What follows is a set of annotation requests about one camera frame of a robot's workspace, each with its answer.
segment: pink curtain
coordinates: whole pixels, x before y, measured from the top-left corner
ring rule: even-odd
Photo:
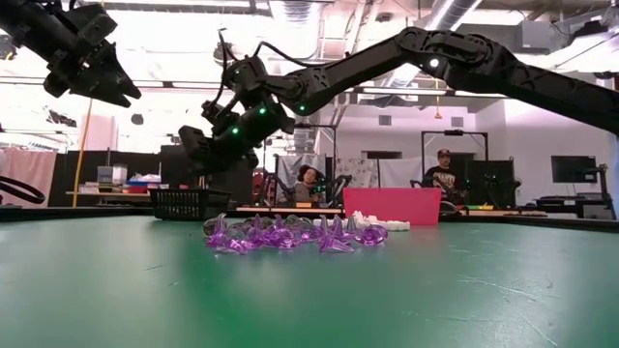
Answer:
[[[6,161],[0,168],[0,175],[19,180],[41,191],[47,199],[43,204],[32,204],[2,191],[3,204],[15,204],[24,208],[47,207],[51,180],[56,163],[56,153],[34,152],[18,149],[4,150]]]

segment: yellow pole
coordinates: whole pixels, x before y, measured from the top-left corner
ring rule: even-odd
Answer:
[[[81,144],[79,144],[79,155],[77,155],[77,168],[75,169],[74,181],[74,204],[77,207],[77,192],[79,191],[79,172],[81,171],[81,160],[84,157],[84,146],[86,145],[86,135],[88,135],[88,125],[90,125],[90,114],[93,111],[93,100],[88,104],[88,113],[86,114],[86,124],[84,125],[84,133],[81,135]]]

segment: red object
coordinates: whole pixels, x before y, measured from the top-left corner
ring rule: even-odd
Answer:
[[[148,193],[148,188],[146,188],[146,187],[129,187],[127,189],[127,193]]]
[[[440,188],[345,188],[344,210],[379,220],[408,221],[411,226],[435,226],[441,205]]]

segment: man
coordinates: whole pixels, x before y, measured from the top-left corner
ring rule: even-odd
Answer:
[[[424,175],[424,186],[435,187],[443,190],[443,197],[448,198],[457,187],[457,175],[449,167],[452,154],[447,149],[439,150],[438,165],[427,170]]]

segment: table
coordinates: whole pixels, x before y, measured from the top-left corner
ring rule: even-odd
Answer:
[[[619,235],[441,223],[216,255],[201,224],[0,224],[0,347],[617,347]]]
[[[72,191],[67,191],[67,195],[73,196]],[[85,193],[78,192],[77,197],[99,197],[101,205],[107,205],[110,201],[115,202],[127,202],[127,203],[150,203],[151,195],[149,193],[122,193],[122,192],[99,192],[99,193]]]

